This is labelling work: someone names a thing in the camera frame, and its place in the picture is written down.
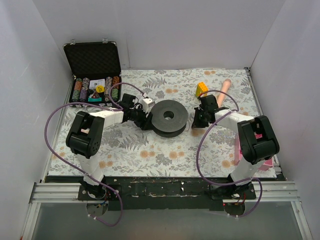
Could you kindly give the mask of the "black cable spool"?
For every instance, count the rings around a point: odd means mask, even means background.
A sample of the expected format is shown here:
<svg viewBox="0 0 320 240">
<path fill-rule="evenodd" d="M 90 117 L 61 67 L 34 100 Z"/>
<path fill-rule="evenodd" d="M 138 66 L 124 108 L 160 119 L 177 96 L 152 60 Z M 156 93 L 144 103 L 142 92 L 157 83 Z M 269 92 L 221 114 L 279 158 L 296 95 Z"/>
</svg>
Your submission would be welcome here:
<svg viewBox="0 0 320 240">
<path fill-rule="evenodd" d="M 152 130 L 164 138 L 180 135 L 188 121 L 187 109 L 178 101 L 162 100 L 151 109 Z"/>
</svg>

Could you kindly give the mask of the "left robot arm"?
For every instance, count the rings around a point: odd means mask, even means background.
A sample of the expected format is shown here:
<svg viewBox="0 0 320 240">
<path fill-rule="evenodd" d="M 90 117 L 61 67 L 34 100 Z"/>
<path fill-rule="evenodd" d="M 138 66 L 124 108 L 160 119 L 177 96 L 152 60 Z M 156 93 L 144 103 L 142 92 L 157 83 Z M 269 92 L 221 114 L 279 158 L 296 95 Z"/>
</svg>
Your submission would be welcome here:
<svg viewBox="0 0 320 240">
<path fill-rule="evenodd" d="M 66 138 L 66 146 L 77 155 L 81 170 L 84 171 L 80 184 L 91 198 L 101 200 L 106 196 L 106 187 L 100 182 L 104 174 L 100 169 L 99 160 L 95 157 L 101 146 L 104 128 L 127 121 L 142 130 L 150 130 L 151 109 L 155 101 L 144 96 L 141 101 L 135 102 L 136 97 L 124 94 L 119 105 L 121 109 L 109 107 L 97 112 L 79 111 L 71 125 Z"/>
</svg>

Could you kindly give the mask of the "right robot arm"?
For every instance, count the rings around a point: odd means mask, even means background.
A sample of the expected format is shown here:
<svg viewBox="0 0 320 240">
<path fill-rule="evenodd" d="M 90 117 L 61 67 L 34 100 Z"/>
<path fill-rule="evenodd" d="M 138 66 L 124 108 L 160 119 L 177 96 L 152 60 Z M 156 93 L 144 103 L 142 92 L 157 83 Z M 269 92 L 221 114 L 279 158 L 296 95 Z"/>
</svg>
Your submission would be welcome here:
<svg viewBox="0 0 320 240">
<path fill-rule="evenodd" d="M 242 157 L 235 169 L 228 175 L 225 183 L 217 183 L 201 178 L 209 185 L 211 197 L 216 199 L 237 199 L 249 190 L 255 173 L 267 160 L 280 151 L 280 145 L 265 115 L 246 116 L 238 109 L 220 107 L 214 95 L 199 96 L 200 105 L 196 107 L 192 128 L 220 126 L 238 135 Z"/>
</svg>

